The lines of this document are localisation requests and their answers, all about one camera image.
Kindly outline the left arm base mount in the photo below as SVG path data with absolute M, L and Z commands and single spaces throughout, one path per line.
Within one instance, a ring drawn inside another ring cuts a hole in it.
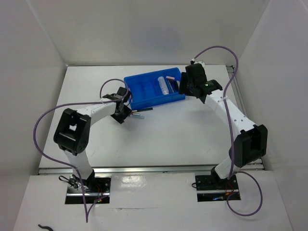
M 67 183 L 65 204 L 83 204 L 81 184 L 73 177 L 59 176 L 60 181 Z M 110 177 L 98 177 L 93 183 L 84 187 L 86 204 L 108 204 L 110 203 Z

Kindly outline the eyeshadow palette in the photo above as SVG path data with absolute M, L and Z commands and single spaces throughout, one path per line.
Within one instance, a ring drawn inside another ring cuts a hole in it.
M 174 87 L 173 81 L 168 80 L 168 83 L 169 83 L 169 85 L 170 85 L 170 88 L 171 88 L 172 93 L 175 93 L 175 87 Z

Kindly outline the blue plastic compartment tray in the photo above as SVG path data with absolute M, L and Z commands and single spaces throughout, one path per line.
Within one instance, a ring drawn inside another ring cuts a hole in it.
M 161 104 L 171 103 L 185 99 L 184 94 L 179 94 L 174 87 L 167 84 L 169 94 L 164 95 L 159 85 L 158 78 L 174 77 L 176 81 L 180 81 L 181 72 L 177 67 L 159 70 L 144 74 L 125 77 L 124 81 L 127 83 L 132 93 L 131 109 L 149 108 Z

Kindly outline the silver blue mascara tube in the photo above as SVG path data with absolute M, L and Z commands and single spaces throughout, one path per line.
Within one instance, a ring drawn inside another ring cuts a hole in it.
M 132 114 L 131 116 L 134 117 L 134 118 L 144 119 L 144 116 L 142 116 L 140 114 Z

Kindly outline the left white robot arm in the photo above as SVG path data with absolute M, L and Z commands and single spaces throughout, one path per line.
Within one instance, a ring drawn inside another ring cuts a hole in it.
M 73 176 L 82 191 L 90 192 L 95 186 L 95 173 L 86 154 L 91 126 L 107 116 L 119 124 L 124 123 L 132 112 L 125 105 L 131 98 L 131 92 L 120 87 L 117 93 L 103 96 L 110 103 L 92 104 L 78 110 L 67 108 L 63 111 L 53 140 L 67 156 L 69 164 L 76 167 Z

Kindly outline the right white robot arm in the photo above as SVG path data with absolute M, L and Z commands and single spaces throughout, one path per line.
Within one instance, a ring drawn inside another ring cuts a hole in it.
M 216 80 L 207 80 L 201 64 L 185 67 L 185 72 L 181 74 L 179 93 L 200 99 L 231 130 L 229 156 L 212 170 L 212 187 L 222 188 L 231 174 L 266 154 L 267 128 L 247 118 L 224 94 Z

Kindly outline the white cosmetic tube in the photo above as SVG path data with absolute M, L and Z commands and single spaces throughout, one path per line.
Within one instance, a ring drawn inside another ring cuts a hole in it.
M 161 89 L 162 94 L 163 94 L 163 95 L 169 94 L 169 89 L 168 89 L 168 87 L 167 87 L 165 78 L 164 78 L 163 76 L 161 76 L 161 77 L 159 77 L 157 80 L 158 80 L 158 83 L 159 83 L 159 86 L 160 86 L 160 89 Z

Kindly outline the round powder compact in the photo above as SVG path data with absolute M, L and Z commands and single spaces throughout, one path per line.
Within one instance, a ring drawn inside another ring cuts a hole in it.
M 177 80 L 175 80 L 173 84 L 174 84 L 174 88 L 175 88 L 175 90 L 176 90 L 176 91 L 179 91 L 179 88 L 180 88 L 180 82 L 179 82 L 179 81 L 177 81 Z

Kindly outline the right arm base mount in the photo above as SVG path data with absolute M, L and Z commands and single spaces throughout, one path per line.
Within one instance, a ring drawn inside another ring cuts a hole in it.
M 196 175 L 191 186 L 196 189 L 198 202 L 226 201 L 229 196 L 229 200 L 241 199 L 235 176 L 215 184 L 209 175 Z

